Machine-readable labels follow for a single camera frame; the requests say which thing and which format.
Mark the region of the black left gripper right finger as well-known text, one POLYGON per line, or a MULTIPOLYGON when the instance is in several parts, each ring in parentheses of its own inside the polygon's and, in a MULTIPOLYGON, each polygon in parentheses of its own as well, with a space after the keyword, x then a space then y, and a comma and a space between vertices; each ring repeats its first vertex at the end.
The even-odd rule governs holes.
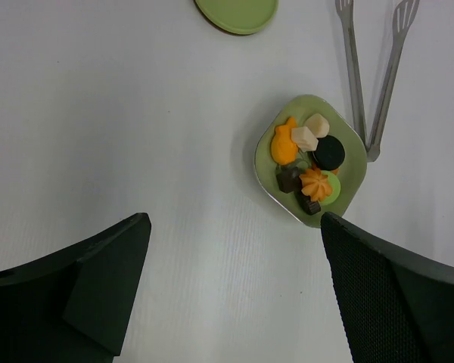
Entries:
POLYGON ((354 362, 454 362, 454 267, 334 213, 321 232, 354 362))

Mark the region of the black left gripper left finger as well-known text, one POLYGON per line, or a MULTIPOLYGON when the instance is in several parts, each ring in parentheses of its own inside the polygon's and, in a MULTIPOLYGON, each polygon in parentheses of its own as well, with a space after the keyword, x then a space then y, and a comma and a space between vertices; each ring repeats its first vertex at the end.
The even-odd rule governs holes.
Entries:
POLYGON ((135 302, 151 220, 136 213, 0 271, 0 362, 112 362, 135 302))

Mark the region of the orange swirl cookie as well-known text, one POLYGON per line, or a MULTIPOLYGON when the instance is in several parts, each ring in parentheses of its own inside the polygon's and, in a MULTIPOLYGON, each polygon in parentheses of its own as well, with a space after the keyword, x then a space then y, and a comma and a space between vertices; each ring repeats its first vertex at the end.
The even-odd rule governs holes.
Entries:
POLYGON ((324 201, 333 193, 333 188, 328 181, 328 176, 320 169, 307 169, 300 175, 302 184, 301 193, 313 202, 324 201))

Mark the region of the black sandwich cookie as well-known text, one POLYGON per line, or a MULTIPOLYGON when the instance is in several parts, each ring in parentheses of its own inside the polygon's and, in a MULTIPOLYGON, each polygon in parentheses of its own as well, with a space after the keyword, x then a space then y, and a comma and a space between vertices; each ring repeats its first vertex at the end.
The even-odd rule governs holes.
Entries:
POLYGON ((318 146, 312 154, 316 165, 324 170, 337 169, 345 159, 344 146, 332 135, 320 138, 318 146))

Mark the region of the brown chocolate cube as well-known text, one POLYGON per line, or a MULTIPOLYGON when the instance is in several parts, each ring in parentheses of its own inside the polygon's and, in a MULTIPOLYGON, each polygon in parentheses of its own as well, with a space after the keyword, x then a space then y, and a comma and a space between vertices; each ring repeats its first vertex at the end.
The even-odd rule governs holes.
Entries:
POLYGON ((301 174, 302 170, 298 167, 282 169, 276 175, 279 190, 286 194, 300 191, 302 189, 301 174))

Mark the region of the beige cube snack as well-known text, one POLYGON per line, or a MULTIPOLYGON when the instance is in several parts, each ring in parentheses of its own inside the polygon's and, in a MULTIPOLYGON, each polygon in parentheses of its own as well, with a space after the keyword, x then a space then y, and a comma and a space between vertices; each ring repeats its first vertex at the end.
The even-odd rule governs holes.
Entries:
POLYGON ((291 140, 302 152, 315 151, 319 143, 318 138, 306 126, 292 128, 291 140))

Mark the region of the beige round snack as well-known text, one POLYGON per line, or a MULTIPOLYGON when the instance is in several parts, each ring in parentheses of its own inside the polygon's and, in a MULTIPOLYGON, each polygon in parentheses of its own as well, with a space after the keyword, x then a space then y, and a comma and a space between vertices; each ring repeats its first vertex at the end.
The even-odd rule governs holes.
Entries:
POLYGON ((316 113, 306 120, 304 125, 316 138, 324 138, 330 131, 330 124, 323 115, 316 113))

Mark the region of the metal serving tongs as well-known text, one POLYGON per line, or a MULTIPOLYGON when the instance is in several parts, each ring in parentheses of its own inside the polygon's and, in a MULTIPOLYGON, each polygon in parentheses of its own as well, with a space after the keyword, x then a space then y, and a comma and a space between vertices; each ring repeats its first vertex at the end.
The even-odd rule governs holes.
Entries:
POLYGON ((414 22, 420 2, 389 1, 387 3, 385 18, 381 20, 383 31, 379 46, 378 74, 375 76, 375 85, 372 95, 369 97, 369 105, 374 108, 372 119, 369 121, 365 115, 356 47, 354 4, 354 1, 336 1, 334 7, 340 19, 344 41, 353 128, 364 143, 367 161, 373 163, 381 153, 381 140, 404 42, 410 26, 414 22))

